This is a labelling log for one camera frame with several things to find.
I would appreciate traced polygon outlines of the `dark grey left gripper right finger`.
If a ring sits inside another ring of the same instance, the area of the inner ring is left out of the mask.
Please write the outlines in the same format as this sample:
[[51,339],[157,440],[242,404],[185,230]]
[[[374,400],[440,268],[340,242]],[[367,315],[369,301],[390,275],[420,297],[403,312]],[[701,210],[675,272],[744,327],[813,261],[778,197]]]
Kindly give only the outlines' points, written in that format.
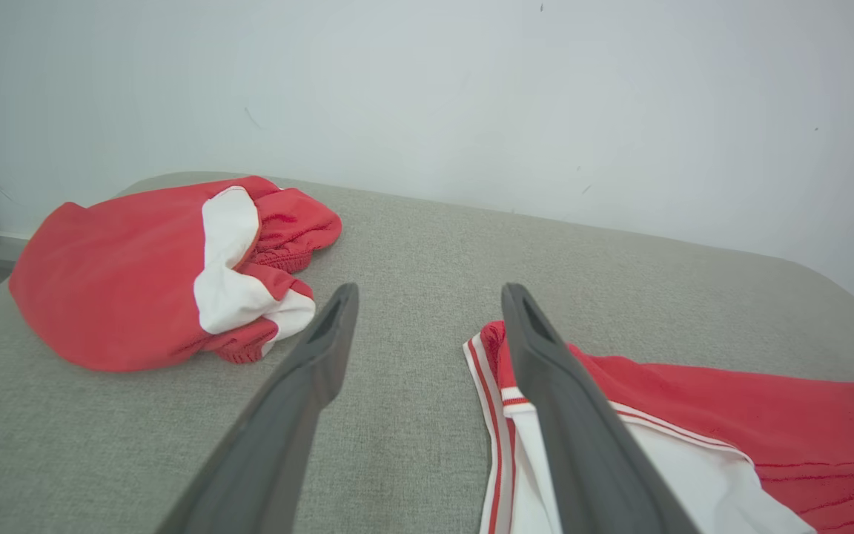
[[513,372],[535,407],[566,533],[695,533],[697,525],[531,292],[502,287]]

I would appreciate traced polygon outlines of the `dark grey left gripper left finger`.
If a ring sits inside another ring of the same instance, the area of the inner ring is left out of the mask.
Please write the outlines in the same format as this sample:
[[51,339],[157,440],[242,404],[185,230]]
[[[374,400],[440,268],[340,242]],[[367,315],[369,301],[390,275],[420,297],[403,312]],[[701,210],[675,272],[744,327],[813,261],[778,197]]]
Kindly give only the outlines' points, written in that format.
[[340,286],[157,527],[289,533],[323,409],[341,392],[360,304]]

